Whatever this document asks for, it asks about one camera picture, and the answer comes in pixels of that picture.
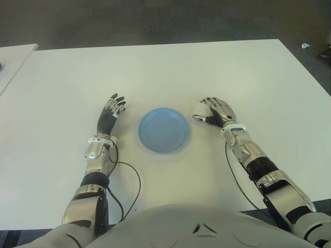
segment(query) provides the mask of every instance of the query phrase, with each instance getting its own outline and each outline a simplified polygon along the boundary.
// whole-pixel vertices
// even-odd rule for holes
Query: white table
[[[142,178],[133,212],[170,203],[253,209],[230,174],[219,129],[190,117],[207,96],[226,100],[312,200],[331,198],[331,98],[279,40],[36,51],[0,97],[0,229],[61,223],[86,169],[87,139],[114,92],[127,98],[127,111],[112,135],[121,160]],[[180,111],[191,126],[190,142],[176,154],[139,143],[139,121],[157,107]],[[247,195],[264,207],[230,160]],[[119,165],[111,188],[127,210],[138,189],[134,172]],[[108,199],[115,223],[119,209]]]
[[[0,63],[2,64],[2,69],[0,70],[0,96],[26,58],[37,47],[37,44],[29,44],[0,48]]]

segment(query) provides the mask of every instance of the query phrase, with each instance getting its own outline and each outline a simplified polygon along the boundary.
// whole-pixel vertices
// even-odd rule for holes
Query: floor
[[[0,0],[0,47],[279,39],[331,95],[330,61],[317,58],[327,49],[330,20],[329,0]],[[302,43],[310,48],[303,50]],[[317,202],[317,209],[330,214],[330,202]],[[248,214],[263,219],[256,211]],[[0,231],[0,247],[30,242],[47,231]]]

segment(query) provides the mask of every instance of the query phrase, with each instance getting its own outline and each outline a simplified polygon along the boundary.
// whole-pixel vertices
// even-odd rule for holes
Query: wire
[[[231,164],[230,164],[229,158],[228,158],[227,144],[228,144],[228,142],[225,143],[225,156],[226,156],[226,158],[227,158],[227,162],[228,162],[229,168],[230,168],[230,170],[231,170],[232,176],[233,176],[234,180],[236,181],[236,183],[237,183],[237,185],[238,185],[240,191],[241,191],[242,194],[245,196],[245,198],[247,199],[247,201],[249,201],[249,202],[252,204],[253,207],[255,207],[257,210],[259,210],[259,211],[260,211],[261,213],[263,213],[265,216],[267,216],[267,217],[269,217],[270,219],[274,220],[269,214],[267,214],[267,213],[263,212],[261,209],[259,209],[259,208],[258,208],[258,207],[257,207],[257,206],[256,206],[256,205],[255,205],[255,204],[254,204],[254,203],[253,203],[253,202],[247,197],[247,195],[244,193],[242,187],[240,187],[240,185],[239,185],[239,183],[238,183],[238,181],[237,181],[237,178],[236,178],[236,176],[235,176],[234,173],[233,173],[233,170],[232,170],[232,167],[231,167]]]
[[[117,202],[117,204],[119,205],[120,209],[121,209],[121,220],[119,222],[121,222],[123,220],[124,217],[124,210],[123,210],[123,206],[120,203],[120,201],[116,198],[116,196],[114,196],[113,192],[111,192],[111,190],[109,189],[109,186],[107,186],[107,190],[109,192],[109,194],[114,198],[114,200]]]
[[[115,165],[114,165],[114,167],[111,169],[111,171],[109,172],[109,174],[108,174],[108,178],[110,177],[110,175],[112,174],[113,170],[116,168],[116,165],[117,165],[117,163],[118,163],[118,148],[117,148],[116,145],[115,145],[115,149],[116,149],[116,160],[115,160],[115,161],[112,161],[112,159],[110,158],[110,150],[109,150],[109,159],[110,159],[110,161],[112,161],[113,163],[115,163]]]
[[[126,216],[128,216],[129,212],[130,212],[131,209],[133,208],[134,204],[136,203],[136,201],[137,201],[137,199],[138,199],[138,197],[139,197],[139,195],[140,195],[140,190],[141,190],[141,179],[140,179],[139,173],[137,172],[137,170],[136,170],[131,164],[126,163],[126,162],[122,162],[122,161],[118,161],[119,153],[118,153],[118,147],[117,147],[117,145],[115,145],[115,149],[116,149],[116,160],[113,161],[113,160],[111,159],[110,155],[109,155],[109,159],[110,159],[110,161],[112,161],[113,163],[115,163],[115,166],[116,166],[117,164],[126,164],[126,165],[130,166],[130,167],[135,171],[135,173],[137,174],[137,176],[138,176],[138,180],[139,180],[139,189],[138,189],[137,196],[136,196],[136,198],[134,199],[134,201],[133,201],[131,207],[129,208],[129,210],[127,211],[127,213],[126,213],[126,214],[124,215],[124,217],[120,220],[120,222],[121,222],[121,221],[123,221],[123,220],[126,218]]]

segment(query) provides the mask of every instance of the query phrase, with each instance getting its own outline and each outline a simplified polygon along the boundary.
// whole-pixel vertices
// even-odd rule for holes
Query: metal joint
[[[63,215],[62,224],[88,220],[91,221],[90,229],[94,230],[98,199],[99,196],[72,200]]]
[[[230,124],[221,129],[222,137],[228,142],[230,147],[233,147],[236,143],[236,139],[232,130],[246,130],[246,126],[244,124]]]
[[[80,194],[85,194],[85,193],[97,193],[98,191],[104,191],[105,192],[105,188],[97,185],[97,184],[87,184],[84,186],[79,187],[75,194],[74,197]]]
[[[282,170],[275,170],[261,177],[257,181],[257,186],[259,187],[262,184],[267,188],[273,185],[274,183],[282,180],[286,181],[303,198],[310,211],[316,212],[316,208],[312,203],[311,199]]]
[[[102,145],[107,145],[109,147],[115,147],[117,138],[113,136],[108,136],[106,134],[101,134],[102,136],[105,137],[98,137],[97,135],[93,138],[88,139],[89,144],[97,143],[97,144],[102,144]]]

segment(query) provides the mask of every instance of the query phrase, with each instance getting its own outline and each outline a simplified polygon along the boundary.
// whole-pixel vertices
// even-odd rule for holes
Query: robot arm
[[[116,97],[114,94],[105,104],[97,134],[88,140],[86,172],[64,213],[62,225],[20,247],[83,248],[108,230],[106,188],[114,168],[109,157],[110,149],[116,144],[116,138],[110,133],[118,116],[125,110],[124,97]]]
[[[258,187],[278,226],[319,247],[331,245],[331,217],[316,212],[309,197],[253,142],[245,125],[237,123],[226,102],[217,98],[206,98],[203,102],[213,116],[193,118],[221,128],[221,135]]]

